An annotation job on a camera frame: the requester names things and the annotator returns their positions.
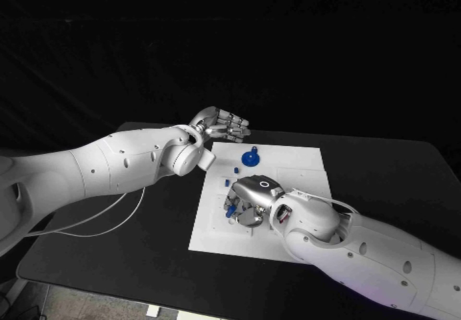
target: white cable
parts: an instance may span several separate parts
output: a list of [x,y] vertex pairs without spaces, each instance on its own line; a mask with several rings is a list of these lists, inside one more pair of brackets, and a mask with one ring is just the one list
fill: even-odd
[[50,233],[54,233],[54,232],[58,232],[61,230],[67,230],[73,227],[77,227],[78,225],[84,224],[86,222],[90,222],[90,220],[93,220],[94,218],[97,218],[99,216],[102,216],[102,214],[104,214],[104,212],[107,212],[107,210],[110,210],[116,204],[119,204],[120,200],[125,198],[125,196],[127,196],[127,193],[119,198],[119,200],[99,213],[96,214],[93,217],[90,217],[89,219],[86,219],[84,221],[81,222],[77,222],[76,224],[73,225],[68,225],[67,227],[61,227],[58,229],[54,229],[54,230],[50,230],[50,231],[37,231],[37,232],[31,232],[27,237],[34,237],[37,235],[47,235]]
[[129,218],[113,229],[110,229],[110,230],[107,230],[107,231],[104,231],[102,233],[97,233],[96,235],[76,235],[74,233],[67,233],[67,232],[61,232],[61,231],[57,231],[57,233],[61,233],[64,235],[73,235],[74,237],[97,237],[99,235],[104,235],[109,232],[112,232],[113,230],[116,230],[129,221],[129,219],[132,218],[133,214],[138,212],[138,208],[139,208],[139,206],[142,204],[143,197],[145,197],[145,190],[146,190],[146,188],[143,188],[142,199],[140,199],[140,202],[138,203],[138,207],[135,208]]
[[355,208],[354,208],[352,206],[349,206],[349,204],[346,204],[345,202],[341,202],[341,201],[338,201],[338,200],[325,198],[325,197],[322,197],[320,195],[312,195],[310,193],[308,193],[308,192],[305,192],[305,191],[302,191],[302,190],[297,190],[296,188],[293,188],[293,190],[297,191],[297,192],[300,192],[300,193],[303,193],[303,194],[306,194],[306,195],[309,195],[309,196],[312,196],[312,197],[315,197],[315,198],[320,198],[322,200],[326,200],[326,201],[329,201],[329,202],[336,203],[338,205],[342,205],[344,207],[349,208],[349,210],[352,210],[354,213],[361,214],[361,213],[358,212],[358,210],[355,210]]

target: black background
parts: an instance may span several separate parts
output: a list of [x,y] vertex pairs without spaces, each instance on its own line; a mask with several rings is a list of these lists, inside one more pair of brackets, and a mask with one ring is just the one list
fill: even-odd
[[215,105],[261,130],[433,143],[461,175],[456,1],[0,4],[2,147]]

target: robotic hand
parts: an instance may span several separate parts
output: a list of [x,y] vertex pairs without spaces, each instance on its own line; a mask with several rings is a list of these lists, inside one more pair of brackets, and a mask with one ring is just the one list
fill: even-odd
[[87,146],[31,157],[0,157],[0,256],[44,217],[86,198],[133,192],[169,175],[210,169],[205,141],[238,143],[248,121],[210,107],[189,125],[110,134]]
[[293,258],[367,298],[436,319],[461,319],[461,261],[346,203],[297,189],[286,193],[254,175],[234,183],[224,209],[247,227],[270,219]]

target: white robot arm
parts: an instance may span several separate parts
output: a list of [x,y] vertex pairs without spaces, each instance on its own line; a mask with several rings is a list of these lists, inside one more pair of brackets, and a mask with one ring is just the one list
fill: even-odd
[[210,107],[189,125],[110,134],[87,146],[31,157],[0,157],[0,256],[44,217],[86,198],[133,192],[169,175],[208,170],[211,137],[243,142],[248,121]]
[[293,258],[367,298],[434,319],[461,319],[461,260],[404,230],[341,201],[297,189],[286,193],[263,175],[234,183],[224,208],[247,227],[267,217]]

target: floor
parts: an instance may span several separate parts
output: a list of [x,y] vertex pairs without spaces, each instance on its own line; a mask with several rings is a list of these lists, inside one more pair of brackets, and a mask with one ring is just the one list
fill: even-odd
[[[34,306],[40,306],[42,314],[47,318],[35,318],[38,308],[25,312]],[[187,319],[184,315],[179,317],[176,310],[161,308],[158,317],[146,316],[149,305],[84,293],[67,288],[44,285],[29,282],[22,294],[14,304],[14,308],[2,320],[179,320]],[[197,317],[195,319],[214,319],[210,317]]]

